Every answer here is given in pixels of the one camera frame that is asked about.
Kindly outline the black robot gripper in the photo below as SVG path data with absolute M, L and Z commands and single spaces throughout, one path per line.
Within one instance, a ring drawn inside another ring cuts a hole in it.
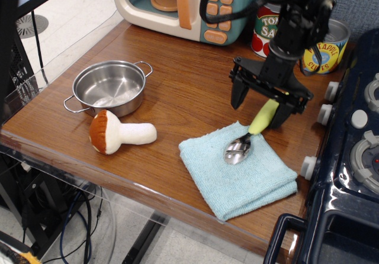
M 294 66 L 304 54 L 271 50 L 264 61 L 235 57 L 229 77 L 232 80 L 231 105 L 236 110 L 244 101 L 249 89 L 279 102 L 269 128 L 279 128 L 292 114 L 306 109 L 313 93 L 294 75 Z

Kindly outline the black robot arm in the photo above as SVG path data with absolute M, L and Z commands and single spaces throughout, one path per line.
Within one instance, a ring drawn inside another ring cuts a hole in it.
M 280 127 L 291 114 L 303 113 L 313 94 L 294 75 L 305 50 L 323 41 L 336 0 L 257 0 L 259 7 L 281 7 L 277 33 L 269 42 L 269 54 L 258 62 L 235 57 L 230 71 L 231 105 L 238 108 L 249 89 L 276 101 L 270 128 Z

